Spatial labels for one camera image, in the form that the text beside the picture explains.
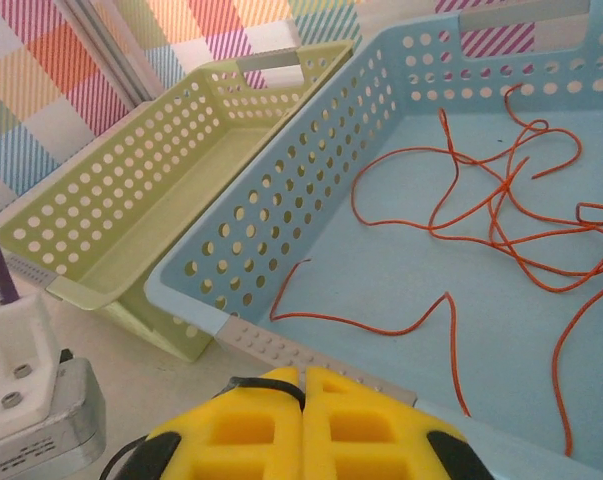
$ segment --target orange cord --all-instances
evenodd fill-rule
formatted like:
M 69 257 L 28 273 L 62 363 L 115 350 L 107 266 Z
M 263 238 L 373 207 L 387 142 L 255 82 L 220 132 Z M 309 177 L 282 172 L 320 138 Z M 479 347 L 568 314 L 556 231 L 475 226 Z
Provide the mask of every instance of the orange cord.
M 597 204 L 597 203 L 580 202 L 576 206 L 576 220 L 567 220 L 567 219 L 548 217 L 548 216 L 544 216 L 544 215 L 540 215 L 535 212 L 532 212 L 529 209 L 525 208 L 523 205 L 521 205 L 518 202 L 518 200 L 514 197 L 514 194 L 512 193 L 512 189 L 511 189 L 512 183 L 515 181 L 517 175 L 520 173 L 523 166 L 529 160 L 529 157 L 525 157 L 520 162 L 518 162 L 516 165 L 513 166 L 515 153 L 517 152 L 518 148 L 521 147 L 522 145 L 525 145 L 529 141 L 531 141 L 535 138 L 538 138 L 542 135 L 547 135 L 547 134 L 552 134 L 552 133 L 560 133 L 560 134 L 567 135 L 568 137 L 570 137 L 574 140 L 575 145 L 576 145 L 576 153 L 567 162 L 564 162 L 560 165 L 551 167 L 549 169 L 546 169 L 546 170 L 543 170 L 541 172 L 534 174 L 532 176 L 533 180 L 541 178 L 550 173 L 557 172 L 557 171 L 573 164 L 574 162 L 576 162 L 579 159 L 579 157 L 581 156 L 581 153 L 583 152 L 583 145 L 581 143 L 581 140 L 574 133 L 570 132 L 569 130 L 562 129 L 562 128 L 550 128 L 548 121 L 544 120 L 544 119 L 535 119 L 529 123 L 526 123 L 526 122 L 522 121 L 521 119 L 519 119 L 519 117 L 514 113 L 514 111 L 512 110 L 512 107 L 510 105 L 511 94 L 514 91 L 518 90 L 519 88 L 521 88 L 521 84 L 514 85 L 513 87 L 508 89 L 508 91 L 506 92 L 506 94 L 504 96 L 505 108 L 506 108 L 508 114 L 510 115 L 510 117 L 512 118 L 512 120 L 515 123 L 517 123 L 518 125 L 523 127 L 521 133 L 517 136 L 516 140 L 514 141 L 513 145 L 510 148 L 498 153 L 497 155 L 494 155 L 492 157 L 485 158 L 482 160 L 477 160 L 467 154 L 456 151 L 454 148 L 452 132 L 451 132 L 450 126 L 448 124 L 448 119 L 447 119 L 445 110 L 439 109 L 439 121 L 440 121 L 443 131 L 445 133 L 448 148 L 407 147 L 407 148 L 401 148 L 398 150 L 394 150 L 394 151 L 388 152 L 388 153 L 380 156 L 379 158 L 375 159 L 374 161 L 372 161 L 371 163 L 366 165 L 355 176 L 354 181 L 352 182 L 352 188 L 351 188 L 351 192 L 350 192 L 350 205 L 352 207 L 352 212 L 354 213 L 357 220 L 360 223 L 362 223 L 366 226 L 369 226 L 369 227 L 376 227 L 376 226 L 380 226 L 380 225 L 405 225 L 405 226 L 417 228 L 420 230 L 426 230 L 430 235 L 432 235 L 433 237 L 435 237 L 437 239 L 474 242 L 474 243 L 479 243 L 481 245 L 485 245 L 487 247 L 498 250 L 499 252 L 512 257 L 517 262 L 519 267 L 523 270 L 524 274 L 540 288 L 542 288 L 548 292 L 552 292 L 552 293 L 563 293 L 563 292 L 573 290 L 573 289 L 583 285 L 584 283 L 586 283 L 592 277 L 603 273 L 603 255 L 602 255 L 601 259 L 599 260 L 599 262 L 597 262 L 597 264 L 594 267 L 592 267 L 589 271 L 585 271 L 585 272 L 576 271 L 575 272 L 575 271 L 559 269 L 557 267 L 553 267 L 551 265 L 546 265 L 546 264 L 534 261 L 532 259 L 523 257 L 518 253 L 516 246 L 521 245 L 523 243 L 531 242 L 534 240 L 558 236 L 558 235 L 573 235 L 573 234 L 586 233 L 586 232 L 596 232 L 596 233 L 603 235 L 603 228 L 601 228 L 601 227 L 603 227 L 603 221 L 597 221 L 597 222 L 585 221 L 581 218 L 581 208 L 592 208 L 592 209 L 603 210 L 603 205 Z M 363 218 L 363 216 L 359 213 L 357 206 L 356 206 L 356 188 L 357 188 L 357 185 L 358 185 L 359 181 L 361 180 L 361 178 L 367 172 L 369 172 L 371 169 L 373 169 L 379 163 L 381 163 L 383 160 L 385 160 L 389 157 L 392 157 L 394 155 L 397 155 L 399 153 L 410 153 L 410 152 L 434 152 L 434 153 L 447 155 L 451 158 L 454 169 L 455 169 L 454 178 L 453 178 L 450 186 L 446 190 L 445 194 L 441 198 L 441 200 L 434 207 L 434 210 L 432 211 L 432 213 L 430 215 L 428 223 L 420 224 L 417 222 L 412 222 L 412 221 L 404 220 L 404 219 L 384 219 L 384 220 L 369 221 L 369 220 L 366 220 L 365 218 Z M 507 163 L 506 163 L 505 177 L 498 174 L 493 169 L 491 169 L 490 167 L 487 166 L 488 163 L 491 163 L 495 160 L 504 158 L 506 156 L 507 156 Z M 499 186 L 497 188 L 495 188 L 495 190 L 490 195 L 488 195 L 484 200 L 482 200 L 477 205 L 473 206 L 472 208 L 470 208 L 463 214 L 461 214 L 461 215 L 457 216 L 456 218 L 449 220 L 447 222 L 437 224 L 435 222 L 436 216 L 439 213 L 439 210 L 442 208 L 442 206 L 446 202 L 446 200 L 448 199 L 448 197 L 451 195 L 452 191 L 456 187 L 457 182 L 459 180 L 460 165 L 477 166 L 477 167 L 481 168 L 486 173 L 488 173 L 489 175 L 491 175 L 495 179 L 497 179 L 499 181 Z M 529 236 L 525 236 L 525 237 L 521 237 L 521 238 L 517 238 L 517 239 L 510 239 L 508 237 L 508 235 L 506 234 L 506 232 L 504 231 L 501 224 L 499 223 L 499 218 L 498 218 L 506 198 L 509 199 L 510 202 L 517 208 L 517 210 L 519 210 L 524 215 L 526 215 L 530 218 L 534 218 L 536 220 L 546 222 L 546 223 L 550 223 L 550 224 L 554 224 L 554 225 L 562 225 L 562 226 L 565 226 L 566 228 L 560 228 L 560 229 L 556 229 L 556 230 L 548 230 L 548 231 L 541 232 L 541 233 L 538 233 L 535 235 L 529 235 Z M 469 237 L 469 236 L 443 235 L 442 233 L 439 233 L 440 230 L 443 230 L 447 227 L 450 227 L 451 225 L 454 225 L 454 224 L 464 220 L 465 218 L 468 218 L 469 216 L 473 215 L 474 213 L 481 210 L 485 206 L 487 206 L 488 214 L 490 215 L 490 225 L 488 228 L 488 239 L 487 240 L 482 239 L 482 238 Z M 376 333 L 379 335 L 398 336 L 398 335 L 406 335 L 406 334 L 416 330 L 417 328 L 419 328 L 419 326 L 421 326 L 425 322 L 425 320 L 432 313 L 432 311 L 443 300 L 447 300 L 448 303 L 450 304 L 450 311 L 451 311 L 450 363 L 451 363 L 451 370 L 452 370 L 452 379 L 453 379 L 454 389 L 455 389 L 455 393 L 456 393 L 459 405 L 461 406 L 461 409 L 463 410 L 463 412 L 467 416 L 470 416 L 470 411 L 463 398 L 463 393 L 461 391 L 461 385 L 460 385 L 460 381 L 459 381 L 459 377 L 458 377 L 457 353 L 456 353 L 456 323 L 457 323 L 456 306 L 455 306 L 452 296 L 448 292 L 446 292 L 444 295 L 439 297 L 439 299 L 430 307 L 430 309 L 428 309 L 428 311 L 417 322 L 415 322 L 410 327 L 405 328 L 403 330 L 383 330 L 383 329 L 372 327 L 372 326 L 369 326 L 369 325 L 366 325 L 366 324 L 363 324 L 360 322 L 356 322 L 354 320 L 350 320 L 350 319 L 346 319 L 346 318 L 342 318 L 342 317 L 336 317 L 336 316 L 332 316 L 332 315 L 311 313 L 311 312 L 290 312 L 290 313 L 285 313 L 285 314 L 276 314 L 276 309 L 279 305 L 279 302 L 281 301 L 281 297 L 283 296 L 284 291 L 286 290 L 286 288 L 288 286 L 288 283 L 290 282 L 290 279 L 292 278 L 292 275 L 294 274 L 294 272 L 296 271 L 296 269 L 299 267 L 299 265 L 301 263 L 304 263 L 307 261 L 309 261 L 309 260 L 304 260 L 303 262 L 299 262 L 296 265 L 294 265 L 294 267 L 292 268 L 292 270 L 286 277 L 285 281 L 283 282 L 283 284 L 281 286 L 281 289 L 279 290 L 279 293 L 277 294 L 274 304 L 272 305 L 272 309 L 270 310 L 270 320 L 271 321 L 281 320 L 284 318 L 293 318 L 293 317 L 316 318 L 316 319 L 330 320 L 330 321 L 345 323 L 345 324 L 352 325 L 352 326 L 355 326 L 358 328 L 362 328 L 364 330 L 367 330 L 369 332 L 373 332 L 373 333 Z M 566 276 L 566 277 L 577 277 L 578 279 L 567 286 L 554 287 L 554 286 L 547 285 L 546 283 L 540 281 L 534 275 L 534 273 L 530 270 L 529 267 L 535 267 L 535 268 L 538 268 L 541 270 L 556 273 L 558 275 L 562 275 L 562 276 Z M 559 340 L 555 346 L 555 349 L 554 349 L 554 355 L 552 357 L 552 383 L 553 383 L 553 387 L 554 387 L 554 394 L 555 394 L 557 406 L 559 409 L 559 413 L 561 415 L 561 421 L 563 423 L 563 429 L 564 429 L 564 433 L 565 433 L 565 455 L 567 455 L 567 456 L 570 456 L 572 453 L 573 440 L 572 440 L 572 430 L 570 428 L 569 418 L 568 418 L 568 415 L 565 410 L 563 398 L 561 395 L 561 389 L 559 386 L 558 359 L 559 359 L 559 355 L 561 352 L 561 348 L 563 347 L 563 344 L 565 343 L 566 338 L 568 337 L 568 335 L 570 334 L 570 332 L 572 331 L 574 326 L 577 324 L 577 322 L 579 321 L 581 316 L 585 313 L 585 311 L 592 304 L 594 304 L 597 300 L 599 300 L 602 296 L 603 296 L 603 290 L 601 290 L 597 295 L 595 295 L 591 300 L 589 300 L 585 305 L 583 305 L 583 307 L 577 312 L 577 314 L 574 316 L 574 318 L 572 319 L 572 321 L 570 322 L 568 327 L 564 330 L 563 334 L 559 338 Z

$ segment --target perforated basket side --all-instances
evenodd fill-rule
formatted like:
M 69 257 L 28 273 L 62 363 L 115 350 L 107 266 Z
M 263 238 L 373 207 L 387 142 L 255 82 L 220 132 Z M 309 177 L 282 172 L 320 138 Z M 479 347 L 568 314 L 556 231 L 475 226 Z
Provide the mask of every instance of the perforated basket side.
M 227 125 L 194 72 L 0 229 L 1 245 L 79 280 Z
M 202 215 L 151 276 L 153 303 L 174 311 L 154 291 L 165 285 L 242 318 L 263 313 L 399 119 L 381 45 L 356 55 Z M 185 319 L 197 303 L 182 305 Z

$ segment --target wall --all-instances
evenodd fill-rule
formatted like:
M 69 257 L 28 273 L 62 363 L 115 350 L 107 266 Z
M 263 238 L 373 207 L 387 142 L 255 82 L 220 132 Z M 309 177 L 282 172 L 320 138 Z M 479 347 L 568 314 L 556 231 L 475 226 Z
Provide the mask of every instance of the wall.
M 168 88 L 202 63 L 301 44 L 352 39 L 418 15 L 505 0 L 92 0 L 149 90 Z M 534 48 L 533 24 L 462 38 L 469 56 Z
M 0 210 L 127 112 L 52 0 L 0 0 Z

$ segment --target yellow foam block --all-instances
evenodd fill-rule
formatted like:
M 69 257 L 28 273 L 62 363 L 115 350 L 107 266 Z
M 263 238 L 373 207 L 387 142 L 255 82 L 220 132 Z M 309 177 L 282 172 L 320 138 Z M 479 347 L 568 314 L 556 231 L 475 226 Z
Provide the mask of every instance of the yellow foam block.
M 323 368 L 311 368 L 303 413 L 305 480 L 441 480 L 449 476 L 427 439 L 455 428 Z
M 263 378 L 298 385 L 295 368 Z M 235 388 L 153 431 L 181 435 L 161 480 L 299 480 L 302 414 L 292 396 Z

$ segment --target light green basket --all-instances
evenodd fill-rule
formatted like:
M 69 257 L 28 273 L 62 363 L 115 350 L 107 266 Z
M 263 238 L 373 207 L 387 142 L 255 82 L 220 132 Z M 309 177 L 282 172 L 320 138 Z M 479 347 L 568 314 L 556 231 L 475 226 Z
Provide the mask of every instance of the light green basket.
M 146 300 L 149 273 L 351 55 L 350 42 L 335 42 L 197 68 L 0 229 L 11 269 L 196 359 L 210 337 Z M 301 85 L 253 89 L 245 80 L 292 65 Z

